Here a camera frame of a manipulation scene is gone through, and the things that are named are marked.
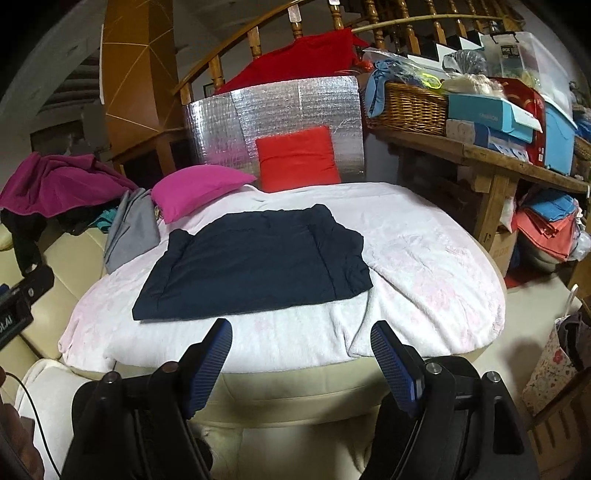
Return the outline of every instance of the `blue cloth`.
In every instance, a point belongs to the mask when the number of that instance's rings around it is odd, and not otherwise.
[[[546,189],[536,193],[525,202],[525,206],[549,222],[562,220],[577,209],[574,198],[565,192],[554,189]]]
[[[116,208],[104,210],[90,226],[97,227],[103,233],[109,233],[111,225],[113,225],[113,221],[115,220],[115,215],[117,215]]]
[[[575,123],[577,124],[576,134],[587,142],[591,142],[591,123],[582,119],[577,120]]]
[[[380,60],[374,63],[374,68],[365,89],[365,109],[370,118],[378,116],[384,111],[386,82],[424,87],[421,79],[399,60]]]

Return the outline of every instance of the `black cable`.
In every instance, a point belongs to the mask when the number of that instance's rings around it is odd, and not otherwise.
[[[39,420],[39,415],[37,413],[37,409],[35,408],[35,404],[33,403],[33,399],[29,395],[29,392],[28,392],[27,388],[25,387],[25,385],[21,382],[21,380],[16,375],[6,372],[6,376],[11,377],[14,380],[16,380],[18,382],[18,384],[22,387],[22,389],[25,391],[25,393],[27,394],[27,397],[29,399],[29,403],[31,404],[31,407],[33,408],[33,413],[35,414],[35,418],[37,419],[37,424],[39,425],[39,431],[41,432],[41,438],[43,439],[43,445],[45,445],[45,450],[47,452],[47,456],[49,457],[49,460],[50,460],[51,464],[53,465],[53,469],[56,471],[58,478],[61,478],[61,474],[56,467],[56,463],[53,461],[53,458],[51,457],[51,454],[49,453],[49,447],[47,446],[47,441],[45,440],[45,434],[43,433],[43,428],[41,427],[41,422]]]

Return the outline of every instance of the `folded blue towel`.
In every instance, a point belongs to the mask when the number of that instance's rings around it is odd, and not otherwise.
[[[525,206],[549,222],[562,220],[577,209],[574,198],[565,192],[554,189],[546,189],[536,193],[525,202]]]
[[[384,111],[386,82],[406,83],[424,88],[421,79],[411,71],[408,65],[399,60],[380,60],[374,63],[374,68],[365,89],[365,108],[370,118]]]

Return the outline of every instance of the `red box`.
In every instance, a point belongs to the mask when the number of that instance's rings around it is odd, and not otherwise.
[[[527,145],[527,156],[530,163],[544,166],[544,153],[546,149],[546,110],[544,106],[544,99],[533,88],[528,87],[525,83],[518,79],[506,79],[501,77],[491,77],[499,82],[507,100],[516,104],[523,110],[528,111],[540,121],[542,131],[534,130],[534,138],[532,143]]]

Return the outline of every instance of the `floral paper bag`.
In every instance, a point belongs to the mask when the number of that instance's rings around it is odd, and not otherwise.
[[[564,319],[556,320],[544,351],[535,366],[521,398],[530,413],[535,416],[550,403],[574,378],[577,370],[560,347],[558,326]]]

